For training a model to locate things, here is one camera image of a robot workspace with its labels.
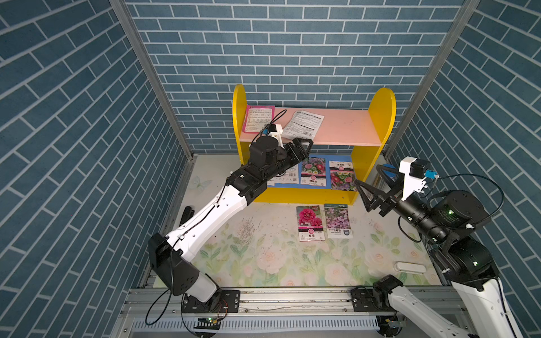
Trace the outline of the white text seed packet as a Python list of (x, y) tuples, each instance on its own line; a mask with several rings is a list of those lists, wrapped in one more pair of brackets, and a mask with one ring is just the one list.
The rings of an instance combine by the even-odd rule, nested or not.
[(323, 115), (308, 111), (296, 111), (290, 122), (283, 128), (282, 137), (291, 140), (294, 138), (314, 140), (324, 118)]

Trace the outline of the purple flower seed packet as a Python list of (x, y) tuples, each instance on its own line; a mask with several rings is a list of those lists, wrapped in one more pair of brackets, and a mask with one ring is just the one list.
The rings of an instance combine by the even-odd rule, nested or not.
[(324, 205), (325, 224), (329, 238), (349, 239), (352, 236), (348, 210), (346, 204)]

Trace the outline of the magenta hollyhock seed packet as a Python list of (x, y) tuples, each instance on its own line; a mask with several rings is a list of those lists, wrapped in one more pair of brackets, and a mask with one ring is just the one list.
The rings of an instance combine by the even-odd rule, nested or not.
[(300, 242), (325, 240), (320, 206), (297, 206), (297, 229)]

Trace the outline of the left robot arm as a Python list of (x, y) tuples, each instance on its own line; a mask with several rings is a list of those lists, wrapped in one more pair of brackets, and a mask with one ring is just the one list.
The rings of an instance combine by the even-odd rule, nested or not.
[(150, 238), (150, 266), (170, 295), (188, 294), (203, 303), (215, 297), (218, 285), (192, 260), (215, 232), (267, 190), (270, 179), (307, 159), (313, 144), (303, 138), (284, 145), (271, 136), (258, 138), (249, 147), (248, 162), (227, 177), (201, 211), (167, 235), (156, 233)]

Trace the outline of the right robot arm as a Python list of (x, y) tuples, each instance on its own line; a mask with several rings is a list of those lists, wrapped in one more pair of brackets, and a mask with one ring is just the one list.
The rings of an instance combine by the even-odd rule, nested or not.
[(384, 337), (398, 334), (406, 319), (429, 337), (521, 337), (493, 256), (472, 238), (492, 219), (480, 200), (465, 190), (447, 190), (420, 199), (419, 193), (430, 191), (430, 180), (441, 180), (427, 160), (407, 157), (398, 168), (378, 165), (376, 170), (390, 189), (385, 192), (355, 180), (365, 209), (378, 209), (381, 216), (396, 212), (418, 232), (419, 242), (431, 246), (431, 261), (462, 299), (473, 328), (460, 328), (448, 321), (393, 275), (382, 277), (370, 289), (355, 287), (351, 291), (354, 310), (391, 311), (392, 316), (378, 321)]

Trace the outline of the mixed flower seed packet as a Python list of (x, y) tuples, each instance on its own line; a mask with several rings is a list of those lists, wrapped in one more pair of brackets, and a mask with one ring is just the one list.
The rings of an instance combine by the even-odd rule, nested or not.
[(308, 157), (301, 162), (300, 183), (314, 187), (325, 187), (327, 183), (326, 160)]

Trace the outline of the white text packet lower shelf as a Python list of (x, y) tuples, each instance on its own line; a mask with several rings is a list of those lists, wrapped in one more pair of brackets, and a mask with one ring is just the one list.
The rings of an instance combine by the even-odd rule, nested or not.
[(283, 174), (270, 179), (268, 186), (275, 186), (276, 184), (298, 184), (299, 181), (299, 170), (297, 166), (294, 166), (286, 170)]

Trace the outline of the red zinnia seed packet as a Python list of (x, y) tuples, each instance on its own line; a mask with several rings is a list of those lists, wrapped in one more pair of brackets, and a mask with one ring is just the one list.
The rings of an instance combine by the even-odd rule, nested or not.
[(354, 166), (352, 162), (330, 161), (331, 189), (339, 191), (356, 191)]

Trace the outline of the pink bordered seed packet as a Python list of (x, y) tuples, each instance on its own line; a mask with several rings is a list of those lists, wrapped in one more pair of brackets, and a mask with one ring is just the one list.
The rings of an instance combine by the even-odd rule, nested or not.
[(275, 116), (274, 106), (247, 106), (242, 132), (256, 134)]

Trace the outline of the yellow shelf with pink board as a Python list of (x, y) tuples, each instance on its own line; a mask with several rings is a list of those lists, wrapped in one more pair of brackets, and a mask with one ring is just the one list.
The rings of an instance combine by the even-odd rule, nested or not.
[[(366, 182), (393, 130), (397, 102), (392, 90), (381, 88), (374, 95), (366, 111), (290, 107), (286, 110), (286, 114), (278, 120), (281, 126), (287, 125), (297, 111), (322, 115), (323, 122), (314, 138), (310, 155), (327, 161), (350, 161), (356, 179)], [(353, 149), (347, 156), (324, 155), (315, 152), (317, 146), (352, 146)], [(277, 183), (267, 188), (255, 201), (302, 205), (352, 205), (358, 196), (355, 191), (333, 190), (331, 181), (327, 180), (325, 187)]]

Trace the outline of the steel bottle blue lid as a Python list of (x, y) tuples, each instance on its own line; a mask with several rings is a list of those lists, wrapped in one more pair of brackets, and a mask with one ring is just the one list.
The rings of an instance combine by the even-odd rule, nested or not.
[(390, 164), (383, 164), (378, 165), (376, 170), (387, 186), (394, 187), (396, 185), (399, 176), (396, 167)]

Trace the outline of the small white object on mat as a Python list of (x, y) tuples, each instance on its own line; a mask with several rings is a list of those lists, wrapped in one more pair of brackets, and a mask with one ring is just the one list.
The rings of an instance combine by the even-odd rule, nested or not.
[(427, 268), (422, 264), (400, 261), (394, 264), (394, 269), (400, 273), (410, 273), (417, 275), (422, 275), (427, 271)]

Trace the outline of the floral table mat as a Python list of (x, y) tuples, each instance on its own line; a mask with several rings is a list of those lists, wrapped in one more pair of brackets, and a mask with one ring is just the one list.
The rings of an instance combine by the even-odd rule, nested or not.
[[(349, 239), (300, 242), (294, 204), (253, 203), (212, 235), (193, 263), (221, 287), (369, 286), (386, 275), (408, 286), (440, 284), (417, 233), (396, 213), (382, 217), (356, 201), (348, 214)], [(399, 261), (427, 271), (400, 273)]]

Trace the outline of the small black device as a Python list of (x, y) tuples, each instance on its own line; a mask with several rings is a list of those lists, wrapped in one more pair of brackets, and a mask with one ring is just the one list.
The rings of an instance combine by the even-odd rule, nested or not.
[(180, 217), (179, 225), (184, 225), (187, 221), (189, 221), (195, 214), (195, 211), (193, 207), (186, 206), (183, 210), (183, 213)]

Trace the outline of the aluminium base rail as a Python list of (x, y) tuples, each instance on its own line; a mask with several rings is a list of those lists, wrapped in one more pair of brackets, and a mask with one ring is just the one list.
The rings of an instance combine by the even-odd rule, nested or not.
[(380, 310), (371, 299), (354, 299), (349, 287), (229, 289), (236, 295), (221, 322), (210, 313), (190, 313), (181, 297), (159, 299), (161, 289), (132, 289), (112, 337), (465, 337), (477, 330), (459, 295), (450, 287), (410, 287), (409, 296), (444, 321), (423, 324), (410, 306)]

